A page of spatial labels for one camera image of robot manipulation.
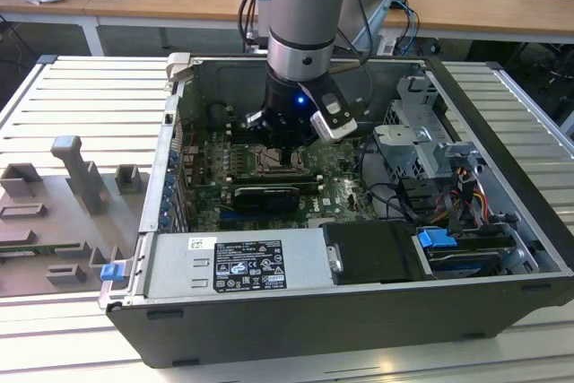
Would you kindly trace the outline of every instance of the slotted metal platform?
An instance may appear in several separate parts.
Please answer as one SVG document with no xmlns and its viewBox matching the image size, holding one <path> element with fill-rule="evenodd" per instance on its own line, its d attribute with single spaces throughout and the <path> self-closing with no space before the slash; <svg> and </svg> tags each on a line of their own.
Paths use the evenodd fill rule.
<svg viewBox="0 0 574 383">
<path fill-rule="evenodd" d="M 2 159 L 6 155 L 17 161 L 29 161 L 24 154 L 46 158 L 53 138 L 60 133 L 85 136 L 84 158 L 96 160 L 100 171 L 115 170 L 114 158 L 132 152 L 139 154 L 138 157 L 149 157 L 149 164 L 140 167 L 150 167 L 160 120 L 153 120 L 154 117 L 143 120 L 143 115 L 154 116 L 160 109 L 155 109 L 155 105 L 149 109 L 141 107 L 149 100 L 165 100 L 170 90 L 159 74 L 142 79 L 143 74 L 134 72 L 157 73 L 163 71 L 164 62 L 163 58 L 60 57 L 52 66 L 37 65 L 0 114 L 0 168 L 6 164 Z M 467 89 L 477 89 L 468 90 L 471 98 L 480 104 L 477 107 L 502 142 L 517 154 L 536 185 L 551 195 L 567 187 L 572 195 L 571 143 L 557 137 L 560 135 L 555 133 L 555 126 L 534 103 L 511 80 L 506 81 L 504 73 L 494 73 L 484 64 L 446 66 Z M 94 89 L 75 82 L 84 80 L 90 81 Z M 488 86 L 481 88 L 477 83 Z M 134 107 L 119 108 L 122 107 L 119 102 L 126 100 L 131 100 Z M 37 101 L 46 102 L 53 109 L 49 112 L 22 109 L 28 101 L 32 107 Z M 16 115 L 23 116 L 19 121 L 23 119 L 25 123 L 15 121 Z M 456 121 L 453 124 L 465 137 L 465 130 Z M 553 155 L 538 157 L 540 153 L 535 152 L 538 149 Z M 45 163 L 39 168 L 40 173 L 64 173 L 57 162 Z M 573 207 L 573 204 L 554 205 L 564 221 L 574 218 Z M 82 292 L 51 295 L 35 303 L 30 298 L 0 300 L 0 380 L 11 383 L 112 379 L 162 383 L 574 381 L 574 302 L 540 309 L 488 340 L 152 370 L 142 363 L 98 308 L 96 299 L 96 292 Z M 281 341 L 273 326 L 270 336 Z"/>
<path fill-rule="evenodd" d="M 32 163 L 65 174 L 50 147 L 59 135 L 82 137 L 82 154 L 100 173 L 119 164 L 150 171 L 165 100 L 163 57 L 58 57 L 36 65 L 0 114 L 0 170 Z"/>
<path fill-rule="evenodd" d="M 574 143 L 505 72 L 480 63 L 444 65 L 574 233 Z M 447 118 L 462 140 L 472 140 L 453 112 Z"/>
</svg>

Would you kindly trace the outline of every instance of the white sticker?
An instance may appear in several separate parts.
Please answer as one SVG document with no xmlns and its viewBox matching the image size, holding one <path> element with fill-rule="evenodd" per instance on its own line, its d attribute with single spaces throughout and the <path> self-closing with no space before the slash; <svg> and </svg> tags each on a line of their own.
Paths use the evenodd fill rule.
<svg viewBox="0 0 574 383">
<path fill-rule="evenodd" d="M 213 250 L 217 237 L 190 237 L 187 248 L 190 250 Z"/>
</svg>

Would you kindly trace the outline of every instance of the wooden desk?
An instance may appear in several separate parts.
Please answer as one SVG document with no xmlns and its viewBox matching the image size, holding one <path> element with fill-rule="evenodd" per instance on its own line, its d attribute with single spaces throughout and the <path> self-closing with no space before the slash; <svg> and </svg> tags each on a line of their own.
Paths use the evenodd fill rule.
<svg viewBox="0 0 574 383">
<path fill-rule="evenodd" d="M 0 0 L 14 22 L 62 22 L 83 27 L 91 53 L 104 54 L 97 27 L 126 25 L 235 29 L 240 0 L 65 0 L 34 6 Z M 409 0 L 421 18 L 419 35 L 434 38 L 574 43 L 574 0 Z M 390 11 L 382 34 L 395 39 L 405 25 Z"/>
<path fill-rule="evenodd" d="M 574 42 L 574 0 L 409 0 L 421 17 L 421 36 Z M 405 25 L 391 11 L 386 27 Z"/>
</svg>

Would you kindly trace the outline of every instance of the warning label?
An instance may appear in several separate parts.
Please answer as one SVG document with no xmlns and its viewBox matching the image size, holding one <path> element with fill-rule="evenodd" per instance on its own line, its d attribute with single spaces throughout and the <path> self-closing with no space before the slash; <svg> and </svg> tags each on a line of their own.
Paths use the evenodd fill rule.
<svg viewBox="0 0 574 383">
<path fill-rule="evenodd" d="M 213 271 L 218 293 L 287 288 L 280 240 L 218 242 Z"/>
</svg>

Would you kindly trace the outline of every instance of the cable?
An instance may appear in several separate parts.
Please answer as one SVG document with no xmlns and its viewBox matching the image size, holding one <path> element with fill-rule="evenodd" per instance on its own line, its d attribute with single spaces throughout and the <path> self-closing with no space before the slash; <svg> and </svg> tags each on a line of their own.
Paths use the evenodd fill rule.
<svg viewBox="0 0 574 383">
<path fill-rule="evenodd" d="M 370 191 L 370 195 L 373 196 L 374 199 L 377 199 L 380 203 L 385 204 L 388 207 L 390 206 L 391 208 L 393 208 L 394 210 L 397 210 L 400 214 L 402 214 L 404 217 L 408 217 L 406 215 L 406 213 L 404 212 L 403 208 L 401 208 L 398 205 L 395 205 L 391 202 L 391 199 L 385 199 L 384 197 L 380 197 L 379 195 L 377 195 L 376 193 L 374 193 L 371 189 L 374 188 L 375 185 L 368 187 L 367 189 Z"/>
<path fill-rule="evenodd" d="M 347 44 L 347 46 L 352 51 L 352 53 L 357 57 L 357 60 L 359 60 L 359 65 L 361 65 L 362 70 L 367 75 L 367 81 L 369 83 L 369 100 L 367 100 L 365 103 L 367 103 L 367 105 L 369 105 L 370 102 L 372 101 L 374 95 L 375 95 L 375 86 L 373 84 L 373 77 L 370 74 L 370 70 L 367 67 L 367 65 L 365 65 L 365 63 L 361 62 L 362 56 L 361 56 L 361 53 L 359 52 L 359 50 L 352 44 L 352 42 L 349 40 L 349 38 L 347 38 L 347 36 L 343 33 L 343 31 L 341 29 L 339 29 L 338 27 L 337 27 L 337 35 L 339 35 L 341 37 L 341 39 L 344 40 L 344 42 Z"/>
<path fill-rule="evenodd" d="M 243 15 L 245 12 L 245 6 L 247 5 L 247 2 L 248 2 L 248 0 L 241 0 L 241 3 L 239 4 L 238 30 L 239 30 L 239 35 L 241 36 L 241 39 L 243 40 L 243 42 L 245 42 L 245 44 L 247 44 L 247 45 L 251 45 L 253 43 L 253 40 L 248 39 L 247 33 L 243 29 Z"/>
<path fill-rule="evenodd" d="M 362 65 L 364 65 L 365 63 L 367 63 L 367 61 L 372 56 L 375 44 L 373 43 L 373 34 L 370 31 L 369 19 L 367 18 L 367 13 L 365 13 L 365 7 L 362 4 L 362 0 L 357 0 L 357 3 L 359 4 L 359 10 L 361 11 L 361 18 L 362 18 L 363 24 L 365 25 L 365 31 L 367 32 L 367 38 L 369 38 L 369 53 L 367 54 L 367 56 L 365 56 L 363 58 L 362 63 L 361 63 Z"/>
<path fill-rule="evenodd" d="M 34 57 L 38 58 L 38 54 L 36 54 L 36 52 L 35 52 L 32 48 L 30 48 L 30 45 L 28 45 L 28 44 L 26 43 L 26 41 L 22 38 L 22 36 L 20 36 L 20 33 L 18 33 L 18 32 L 16 31 L 16 29 L 14 28 L 14 26 L 12 26 L 12 23 L 9 22 L 9 21 L 7 21 L 1 14 L 0 14 L 0 19 L 2 19 L 2 21 L 5 22 L 10 29 L 12 29 L 13 34 L 16 35 L 16 38 L 18 38 L 18 39 L 20 40 L 20 42 L 22 43 L 22 45 L 23 45 L 24 47 L 26 47 L 26 49 L 27 49 L 28 51 L 30 51 L 30 54 L 32 54 Z"/>
<path fill-rule="evenodd" d="M 411 40 L 409 41 L 409 44 L 406 46 L 406 48 L 401 49 L 402 54 L 405 55 L 408 54 L 409 50 L 416 41 L 417 35 L 419 34 L 419 29 L 421 28 L 421 17 L 413 8 L 411 8 L 408 0 L 404 0 L 403 2 L 400 0 L 393 0 L 393 2 L 399 4 L 403 8 L 406 15 L 406 26 L 404 27 L 404 31 L 399 39 L 396 41 L 395 49 L 400 47 L 400 44 L 403 42 L 407 32 L 409 29 L 411 29 Z"/>
<path fill-rule="evenodd" d="M 0 63 L 6 63 L 6 64 L 8 64 L 8 65 L 15 65 L 15 66 L 18 66 L 18 67 L 23 67 L 23 68 L 25 68 L 25 69 L 28 69 L 29 71 L 31 70 L 31 67 L 28 67 L 28 66 L 26 66 L 26 65 L 23 65 L 22 63 L 14 62 L 13 60 L 3 60 L 3 59 L 0 59 Z"/>
</svg>

